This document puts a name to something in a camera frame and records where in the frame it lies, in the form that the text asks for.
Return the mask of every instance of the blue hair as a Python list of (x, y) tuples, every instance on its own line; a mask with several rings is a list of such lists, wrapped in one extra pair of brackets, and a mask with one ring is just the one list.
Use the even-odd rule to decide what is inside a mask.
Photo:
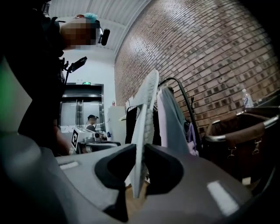
[(87, 12), (87, 13), (83, 14), (83, 16), (87, 19), (90, 19), (91, 23), (94, 23), (97, 19), (97, 15), (95, 15), (93, 13), (90, 13), (90, 12)]

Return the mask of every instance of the brown fabric bag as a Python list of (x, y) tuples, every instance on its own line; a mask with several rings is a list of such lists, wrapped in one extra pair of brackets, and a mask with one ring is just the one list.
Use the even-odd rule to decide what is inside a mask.
[(263, 121), (267, 117), (243, 113), (210, 124), (205, 136), (225, 136), (223, 142), (206, 140), (208, 159), (242, 181), (255, 182), (262, 177), (267, 135)]

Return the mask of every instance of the clothing rack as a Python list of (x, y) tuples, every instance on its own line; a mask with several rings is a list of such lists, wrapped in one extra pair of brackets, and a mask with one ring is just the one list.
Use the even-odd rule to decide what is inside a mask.
[(180, 82), (179, 79), (174, 78), (174, 77), (170, 77), (170, 78), (165, 78), (163, 81), (161, 81), (161, 82), (158, 84), (157, 87), (162, 86), (164, 83), (168, 82), (169, 80), (175, 80), (175, 81), (178, 83), (179, 88), (180, 88), (180, 90), (181, 90), (182, 93), (183, 93), (183, 97), (184, 97), (185, 102), (186, 102), (186, 104), (187, 104), (187, 107), (188, 107), (188, 110), (189, 110), (189, 115), (190, 115), (190, 117), (191, 117), (192, 125), (193, 125), (193, 128), (194, 128), (194, 133), (195, 133), (195, 135), (196, 135), (196, 149), (198, 149), (198, 151), (199, 151), (199, 150), (201, 149), (201, 140), (200, 140), (200, 136), (199, 136), (199, 134), (198, 134), (197, 126), (196, 126), (196, 120), (195, 120), (195, 118), (194, 118), (194, 114), (193, 114), (193, 112), (192, 112), (192, 108), (191, 108), (191, 105), (190, 105), (190, 103), (189, 103), (189, 99), (188, 99), (188, 97), (187, 97), (187, 94), (186, 94), (186, 92), (185, 92), (185, 90), (184, 90), (184, 87), (183, 87), (182, 83)]

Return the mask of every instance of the elevator door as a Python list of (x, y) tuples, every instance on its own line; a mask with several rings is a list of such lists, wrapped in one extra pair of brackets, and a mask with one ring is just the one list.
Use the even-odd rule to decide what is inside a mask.
[(94, 115), (98, 117), (96, 121), (96, 128), (95, 130), (98, 132), (100, 130), (100, 102), (98, 101), (82, 101), (80, 104), (81, 107), (81, 119), (80, 125), (83, 128), (86, 128), (88, 124), (88, 116)]
[(77, 124), (78, 101), (63, 102), (60, 116), (60, 130), (62, 133), (71, 133)]

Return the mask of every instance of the white wall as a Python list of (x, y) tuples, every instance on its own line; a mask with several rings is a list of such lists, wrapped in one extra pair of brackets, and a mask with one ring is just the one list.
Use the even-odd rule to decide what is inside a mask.
[(83, 82), (104, 84), (104, 116), (106, 131), (108, 131), (108, 108), (112, 105), (113, 101), (116, 101), (115, 56), (110, 50), (93, 46), (91, 50), (64, 51), (62, 57), (71, 64), (85, 56), (87, 57), (85, 65), (70, 73), (67, 82), (76, 83), (77, 80), (83, 80)]

